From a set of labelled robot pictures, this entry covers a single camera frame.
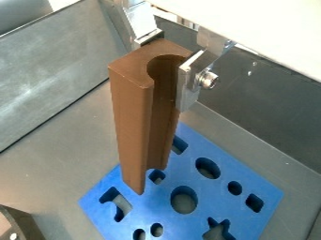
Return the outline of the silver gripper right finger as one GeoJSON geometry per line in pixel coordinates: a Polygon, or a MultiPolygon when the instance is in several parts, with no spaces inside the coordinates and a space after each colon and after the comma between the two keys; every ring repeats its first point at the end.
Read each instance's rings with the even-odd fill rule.
{"type": "Polygon", "coordinates": [[[211,90],[215,86],[218,75],[211,71],[211,67],[236,42],[199,27],[197,44],[202,50],[193,53],[178,67],[175,108],[181,113],[197,101],[201,90],[211,90]]]}

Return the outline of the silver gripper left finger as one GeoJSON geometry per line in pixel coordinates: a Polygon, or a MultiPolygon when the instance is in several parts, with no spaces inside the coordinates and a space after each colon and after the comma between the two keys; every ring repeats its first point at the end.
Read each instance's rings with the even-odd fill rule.
{"type": "Polygon", "coordinates": [[[120,0],[120,13],[129,46],[143,46],[163,36],[157,27],[151,4],[146,0],[120,0]]]}

